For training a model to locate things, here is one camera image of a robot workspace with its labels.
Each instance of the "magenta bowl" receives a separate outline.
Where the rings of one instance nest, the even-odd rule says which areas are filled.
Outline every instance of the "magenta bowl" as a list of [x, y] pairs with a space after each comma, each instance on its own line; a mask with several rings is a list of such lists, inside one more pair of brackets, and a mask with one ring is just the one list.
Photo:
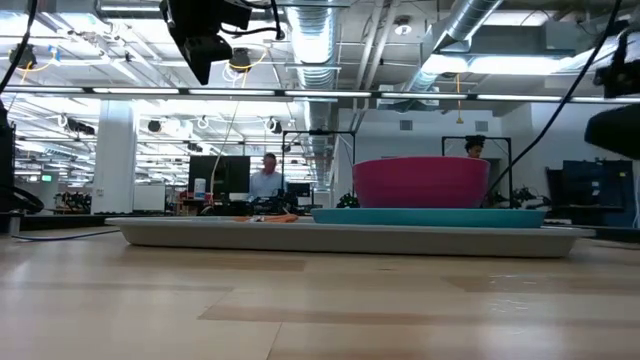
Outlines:
[[353, 167], [363, 208], [480, 207], [489, 182], [489, 162], [464, 157], [403, 157]]

